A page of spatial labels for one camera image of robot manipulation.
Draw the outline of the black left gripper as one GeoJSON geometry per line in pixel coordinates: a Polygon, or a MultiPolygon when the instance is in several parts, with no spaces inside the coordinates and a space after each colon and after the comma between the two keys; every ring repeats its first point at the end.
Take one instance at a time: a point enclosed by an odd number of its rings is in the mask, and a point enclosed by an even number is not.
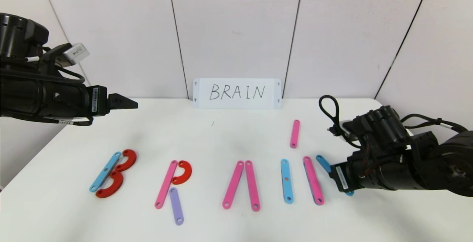
{"type": "Polygon", "coordinates": [[[107,98],[107,88],[103,86],[42,82],[44,117],[103,116],[108,110],[137,108],[137,102],[123,95],[112,93],[107,98]]]}

